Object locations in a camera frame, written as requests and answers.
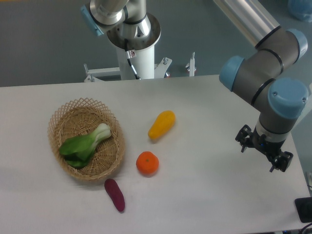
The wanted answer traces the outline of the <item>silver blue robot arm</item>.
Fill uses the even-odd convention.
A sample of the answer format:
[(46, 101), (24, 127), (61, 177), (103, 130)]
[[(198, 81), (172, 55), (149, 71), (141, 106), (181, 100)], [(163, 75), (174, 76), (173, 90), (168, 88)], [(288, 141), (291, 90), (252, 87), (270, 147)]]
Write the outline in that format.
[[(260, 112), (255, 128), (243, 126), (235, 139), (243, 149), (255, 148), (264, 154), (272, 170), (284, 172), (293, 155), (281, 147), (298, 122), (309, 91), (302, 82), (281, 74), (305, 54), (307, 39), (298, 30), (282, 29), (256, 0), (218, 0), (216, 4), (256, 49), (249, 59), (230, 58), (219, 74), (227, 89)], [(161, 28), (146, 11), (146, 1), (92, 0), (80, 12), (95, 35), (107, 35), (115, 46), (122, 79), (165, 76), (154, 63)]]

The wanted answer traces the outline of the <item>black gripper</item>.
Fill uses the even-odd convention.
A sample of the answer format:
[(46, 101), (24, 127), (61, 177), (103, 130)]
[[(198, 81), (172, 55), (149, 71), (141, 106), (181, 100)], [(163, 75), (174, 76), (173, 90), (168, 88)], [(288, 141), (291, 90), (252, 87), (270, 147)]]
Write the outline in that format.
[(280, 142), (270, 142), (266, 140), (266, 135), (259, 135), (253, 132), (248, 125), (244, 125), (235, 137), (235, 140), (241, 146), (241, 152), (245, 152), (247, 148), (255, 148), (267, 157), (272, 164), (270, 173), (273, 170), (285, 172), (293, 158), (293, 154), (287, 151), (281, 151), (281, 147), (285, 140)]

